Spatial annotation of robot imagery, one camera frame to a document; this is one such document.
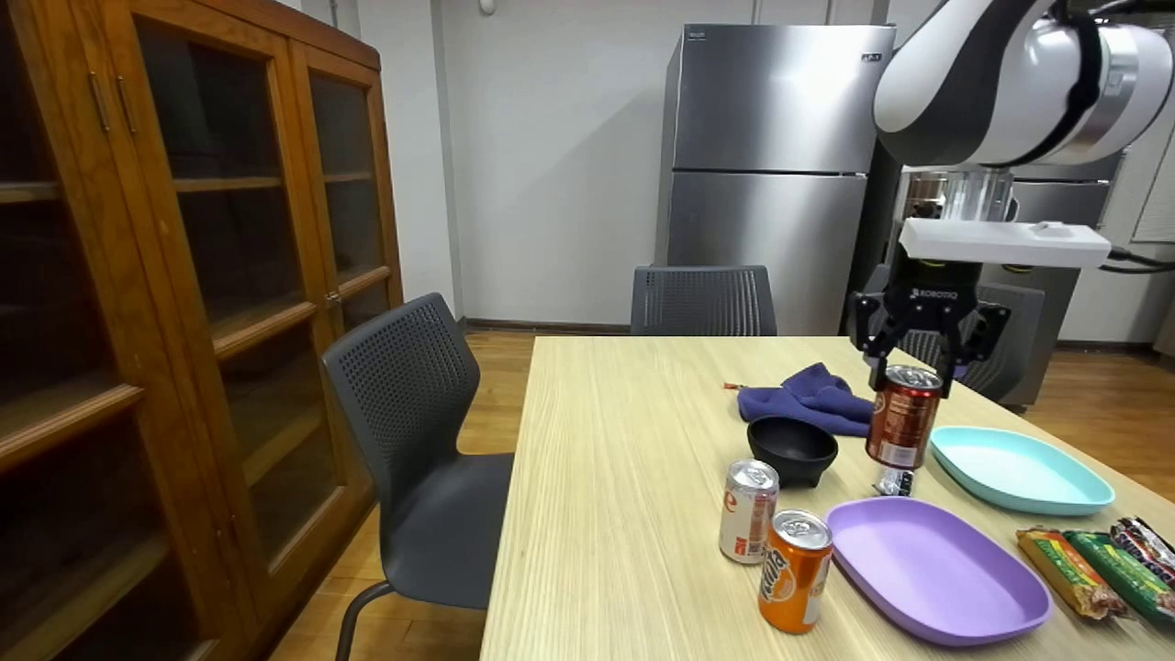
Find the teal plate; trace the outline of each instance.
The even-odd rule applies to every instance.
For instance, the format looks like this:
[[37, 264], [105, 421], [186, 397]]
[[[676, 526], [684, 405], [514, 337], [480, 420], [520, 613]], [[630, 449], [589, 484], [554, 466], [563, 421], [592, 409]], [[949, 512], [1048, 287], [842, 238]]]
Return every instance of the teal plate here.
[[1111, 504], [1111, 484], [1037, 436], [938, 425], [930, 449], [964, 493], [1007, 512], [1082, 517]]

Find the purple plate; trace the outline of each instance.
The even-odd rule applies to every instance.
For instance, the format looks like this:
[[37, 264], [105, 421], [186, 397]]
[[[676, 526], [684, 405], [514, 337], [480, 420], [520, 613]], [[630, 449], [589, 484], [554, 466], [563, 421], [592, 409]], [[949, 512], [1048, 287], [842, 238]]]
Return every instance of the purple plate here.
[[905, 633], [938, 648], [990, 648], [1038, 628], [1051, 593], [963, 517], [920, 498], [831, 512], [842, 574]]

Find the navy cloth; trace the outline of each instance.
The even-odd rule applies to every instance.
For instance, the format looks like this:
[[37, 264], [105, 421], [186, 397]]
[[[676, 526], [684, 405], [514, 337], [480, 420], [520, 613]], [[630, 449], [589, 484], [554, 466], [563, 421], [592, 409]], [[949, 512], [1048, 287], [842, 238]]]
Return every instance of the navy cloth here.
[[831, 367], [811, 362], [778, 389], [739, 389], [739, 415], [745, 421], [798, 420], [835, 436], [865, 436], [875, 405], [859, 402]]

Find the chair backrest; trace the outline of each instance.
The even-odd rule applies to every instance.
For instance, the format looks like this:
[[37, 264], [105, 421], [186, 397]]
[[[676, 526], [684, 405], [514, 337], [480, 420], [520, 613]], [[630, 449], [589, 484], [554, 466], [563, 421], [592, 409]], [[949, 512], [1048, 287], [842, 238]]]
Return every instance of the chair backrest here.
[[636, 269], [630, 334], [775, 334], [764, 264]]
[[480, 370], [442, 293], [415, 298], [349, 329], [324, 353], [327, 383], [384, 514], [442, 462]]
[[[869, 275], [869, 287], [886, 287], [890, 279], [890, 264], [881, 264], [875, 275]], [[964, 383], [971, 389], [983, 392], [989, 402], [1007, 402], [1020, 380], [1028, 373], [1028, 367], [1037, 362], [1031, 353], [1038, 353], [1038, 316], [1043, 316], [1043, 305], [1048, 305], [1048, 293], [1043, 291], [1028, 291], [1028, 287], [1007, 287], [1007, 284], [978, 284], [978, 301], [995, 301], [995, 305], [1007, 305], [1011, 307], [1011, 318], [998, 334], [998, 346], [989, 361], [978, 361], [971, 362], [957, 383]], [[905, 340], [898, 340], [905, 353], [927, 361], [927, 362], [938, 362], [938, 334], [930, 329], [911, 329]]]

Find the floor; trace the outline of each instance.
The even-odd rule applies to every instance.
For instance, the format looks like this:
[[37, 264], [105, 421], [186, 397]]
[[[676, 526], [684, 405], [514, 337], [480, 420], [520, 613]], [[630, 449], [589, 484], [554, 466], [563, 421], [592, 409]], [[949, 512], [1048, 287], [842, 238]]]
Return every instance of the floor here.
[[[464, 453], [514, 449], [534, 337], [534, 329], [504, 328], [471, 329], [471, 346], [480, 361], [480, 392], [464, 429]], [[1064, 348], [1055, 356], [1048, 384], [1028, 420], [1175, 498], [1170, 405], [1175, 370], [1160, 367], [1154, 353]], [[333, 659], [344, 601], [376, 579], [383, 579], [383, 568], [376, 517], [368, 517], [272, 659]], [[359, 616], [354, 659], [479, 659], [480, 628], [480, 613], [379, 597]]]

